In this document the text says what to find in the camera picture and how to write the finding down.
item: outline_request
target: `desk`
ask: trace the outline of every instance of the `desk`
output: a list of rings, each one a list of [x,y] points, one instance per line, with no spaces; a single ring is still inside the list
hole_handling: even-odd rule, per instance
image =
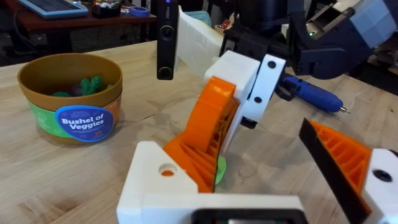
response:
[[[3,1],[12,12],[19,12],[24,8],[16,0]],[[47,34],[47,41],[52,53],[72,52],[70,31],[73,29],[105,25],[146,24],[156,21],[156,17],[154,15],[150,15],[148,17],[137,17],[121,14],[118,17],[97,19],[92,16],[91,8],[89,8],[89,10],[90,11],[86,17],[57,19],[52,21],[45,20],[38,14],[25,10],[18,13],[18,20],[27,30],[45,32]]]
[[[0,68],[0,223],[117,223],[116,205],[136,144],[153,140],[163,146],[184,129],[203,81],[183,63],[167,82],[156,80],[155,42],[92,54],[121,66],[122,112],[107,140],[83,147],[49,142],[18,87],[23,65]],[[299,99],[274,95],[256,129],[239,128],[216,191],[299,195],[310,223],[346,224],[298,138],[300,125],[308,118],[369,147],[398,149],[398,96],[345,75],[304,79],[337,94],[351,114],[330,116]]]

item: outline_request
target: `screw hole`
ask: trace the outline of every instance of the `screw hole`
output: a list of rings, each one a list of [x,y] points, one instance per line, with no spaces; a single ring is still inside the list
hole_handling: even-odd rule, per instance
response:
[[[276,67],[276,63],[274,61],[270,61],[270,62],[268,62],[268,67],[275,68]]]
[[[255,97],[255,99],[254,99],[254,102],[256,102],[256,103],[261,103],[262,102],[262,99],[260,98],[260,97]]]
[[[254,56],[254,51],[253,51],[253,50],[248,50],[248,55],[249,55],[250,57],[253,57],[253,56]]]
[[[171,177],[177,172],[177,168],[173,164],[163,164],[159,168],[159,173],[164,177]]]
[[[392,182],[392,177],[384,170],[373,170],[373,175],[384,182]]]

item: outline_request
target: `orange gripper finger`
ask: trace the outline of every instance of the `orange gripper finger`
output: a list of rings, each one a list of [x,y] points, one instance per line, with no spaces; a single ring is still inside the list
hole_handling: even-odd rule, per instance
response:
[[[309,122],[351,188],[361,198],[372,150],[338,131],[314,121]]]
[[[229,124],[238,108],[235,86],[211,78],[202,91],[185,131],[164,151],[197,183],[199,192],[213,192],[217,158]]]

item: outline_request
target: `white bracket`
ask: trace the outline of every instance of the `white bracket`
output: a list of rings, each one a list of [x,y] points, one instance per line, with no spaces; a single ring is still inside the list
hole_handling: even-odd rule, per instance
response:
[[[172,172],[163,176],[163,171]],[[197,185],[154,142],[137,145],[117,215],[120,224],[191,224],[202,208],[261,208],[303,211],[300,199],[286,195],[199,194]]]

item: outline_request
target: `black cable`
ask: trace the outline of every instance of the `black cable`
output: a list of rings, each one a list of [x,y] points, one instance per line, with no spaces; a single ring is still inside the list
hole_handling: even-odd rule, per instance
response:
[[[15,12],[15,13],[14,13],[14,17],[12,18],[12,23],[13,23],[13,25],[14,25],[14,30],[15,30],[15,32],[17,33],[17,35],[18,35],[18,37],[20,38],[20,40],[21,40],[28,48],[30,48],[30,49],[31,49],[32,51],[34,51],[35,53],[41,55],[41,53],[36,49],[37,46],[36,46],[33,42],[31,42],[28,38],[24,37],[24,36],[19,32],[18,25],[17,25],[17,16],[18,16],[18,13],[20,13],[21,11],[23,11],[23,9],[21,9],[21,10]]]

